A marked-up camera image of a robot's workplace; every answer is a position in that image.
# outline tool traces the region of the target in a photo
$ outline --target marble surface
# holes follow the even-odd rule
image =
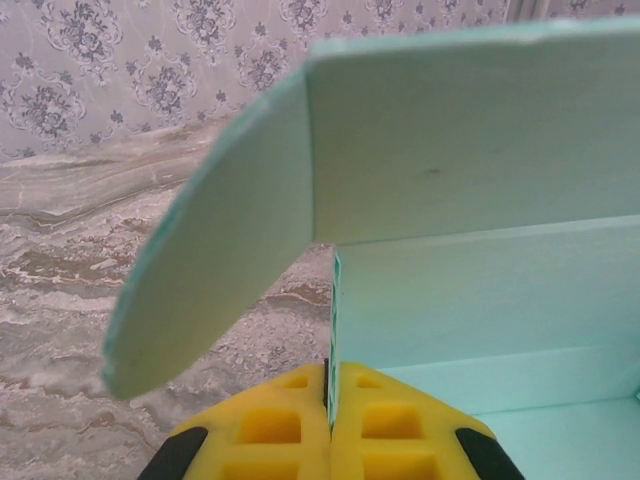
[[[177,422],[329,345],[312,246],[195,365],[117,402],[99,378],[115,296],[224,122],[0,164],[0,477],[135,479]]]

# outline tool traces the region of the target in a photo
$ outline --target cardboard box flap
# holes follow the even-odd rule
[[[316,241],[637,214],[639,50],[639,18],[318,44]]]
[[[304,72],[248,108],[157,227],[118,300],[103,377],[119,398],[189,367],[312,240]]]

